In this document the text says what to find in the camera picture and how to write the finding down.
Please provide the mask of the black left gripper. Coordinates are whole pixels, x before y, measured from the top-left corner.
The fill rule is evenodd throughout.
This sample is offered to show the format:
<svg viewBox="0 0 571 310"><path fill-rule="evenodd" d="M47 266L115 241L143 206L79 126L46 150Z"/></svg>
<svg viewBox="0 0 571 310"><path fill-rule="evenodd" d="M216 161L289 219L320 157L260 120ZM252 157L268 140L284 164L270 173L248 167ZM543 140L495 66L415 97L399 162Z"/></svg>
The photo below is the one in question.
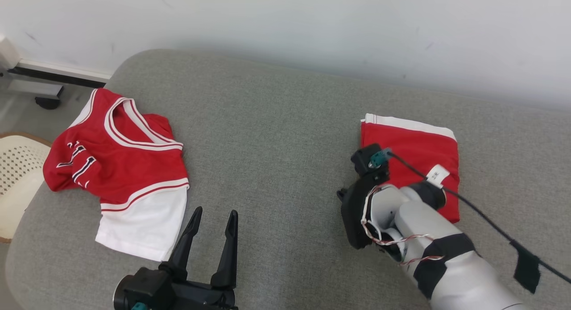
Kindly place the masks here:
<svg viewBox="0 0 571 310"><path fill-rule="evenodd" d="M238 213L232 210L227 221L219 266L210 284L187 280L187 263L194 236L199 231L202 207L192 213L175 245L167 265L160 270L172 277L174 297L163 310L238 310L234 289L237 282Z"/></svg>

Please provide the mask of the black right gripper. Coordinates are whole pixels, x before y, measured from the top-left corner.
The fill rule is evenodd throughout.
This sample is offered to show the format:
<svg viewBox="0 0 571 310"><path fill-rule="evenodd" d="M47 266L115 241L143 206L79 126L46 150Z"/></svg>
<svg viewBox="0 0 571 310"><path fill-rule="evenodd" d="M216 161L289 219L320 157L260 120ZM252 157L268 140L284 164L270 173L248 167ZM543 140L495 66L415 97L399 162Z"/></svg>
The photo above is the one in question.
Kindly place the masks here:
<svg viewBox="0 0 571 310"><path fill-rule="evenodd" d="M361 224L366 197L375 187L389 180L388 172L373 172L359 177L348 188L337 190L341 217L351 247L363 249L372 243Z"/></svg>

